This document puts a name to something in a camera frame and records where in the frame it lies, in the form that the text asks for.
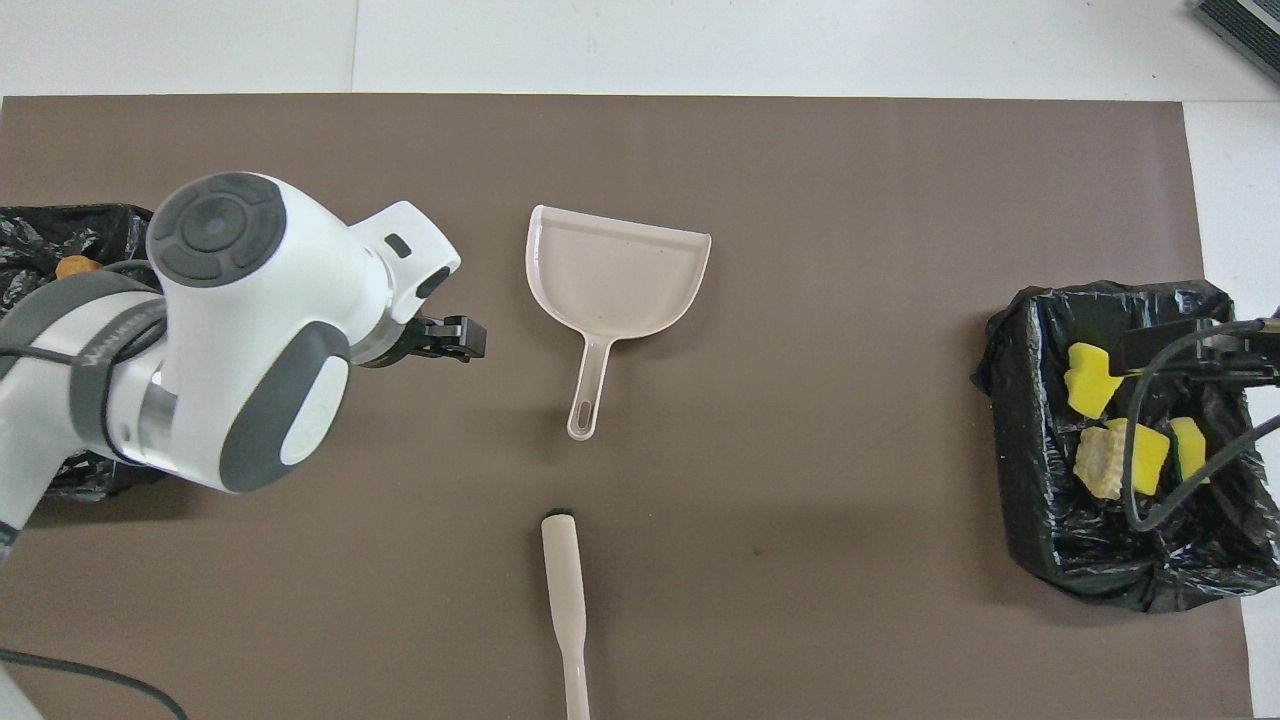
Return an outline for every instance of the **dustpan handle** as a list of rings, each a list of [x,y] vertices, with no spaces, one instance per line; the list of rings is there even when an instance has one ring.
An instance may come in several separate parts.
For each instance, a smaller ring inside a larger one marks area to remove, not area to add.
[[[604,388],[604,368],[609,364],[613,345],[594,336],[584,336],[582,366],[577,370],[577,392],[568,413],[568,437],[588,439],[595,433],[595,416],[600,410],[600,391]]]

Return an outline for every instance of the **brush handle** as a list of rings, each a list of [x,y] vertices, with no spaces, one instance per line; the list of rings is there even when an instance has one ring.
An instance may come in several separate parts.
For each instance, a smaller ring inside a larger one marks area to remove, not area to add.
[[[564,707],[568,720],[590,720],[586,700],[586,593],[577,551],[577,524],[568,514],[543,520],[543,559],[552,626],[564,659]]]
[[[568,720],[591,720],[586,702],[586,665],[581,660],[564,660],[564,712]]]

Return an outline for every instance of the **black garbage bag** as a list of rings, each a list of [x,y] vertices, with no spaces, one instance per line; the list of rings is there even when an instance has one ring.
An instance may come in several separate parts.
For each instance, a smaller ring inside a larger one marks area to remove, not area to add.
[[[84,255],[104,265],[146,256],[151,213],[132,205],[0,208],[0,318],[37,287],[54,282],[58,261]],[[159,290],[146,269],[127,270]],[[68,457],[46,496],[92,502],[164,473],[108,460],[93,452]]]
[[[1185,318],[1230,320],[1231,300],[1203,281],[1029,287],[987,323],[973,382],[991,397],[1009,552],[1082,601],[1170,612],[1280,583],[1280,514],[1256,451],[1238,456],[1146,533],[1129,528],[1119,501],[1094,498],[1073,474],[1080,432],[1100,421],[1066,405],[1068,347],[1111,348],[1124,331]],[[1120,386],[1102,420],[1125,415],[1134,384]],[[1196,419],[1208,455],[1251,428],[1242,391],[1157,378],[1138,421],[1171,434],[1175,416]],[[1156,497],[1176,482],[1166,462]],[[1138,502],[1146,512],[1152,500]]]

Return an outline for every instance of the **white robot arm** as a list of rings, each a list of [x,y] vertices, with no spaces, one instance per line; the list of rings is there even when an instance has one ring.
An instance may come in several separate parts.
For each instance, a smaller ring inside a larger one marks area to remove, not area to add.
[[[415,318],[460,259],[408,202],[347,227],[278,179],[211,176],[165,200],[147,255],[164,295],[99,270],[0,322],[0,557],[81,450],[247,492],[315,451],[351,364],[484,354],[467,318]]]

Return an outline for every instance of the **dustpan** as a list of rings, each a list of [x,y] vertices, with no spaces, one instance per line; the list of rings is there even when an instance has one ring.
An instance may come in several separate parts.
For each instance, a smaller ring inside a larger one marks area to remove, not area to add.
[[[678,320],[698,295],[710,249],[707,233],[534,209],[525,249],[529,287],[543,310],[584,340],[570,437],[595,433],[609,348]]]

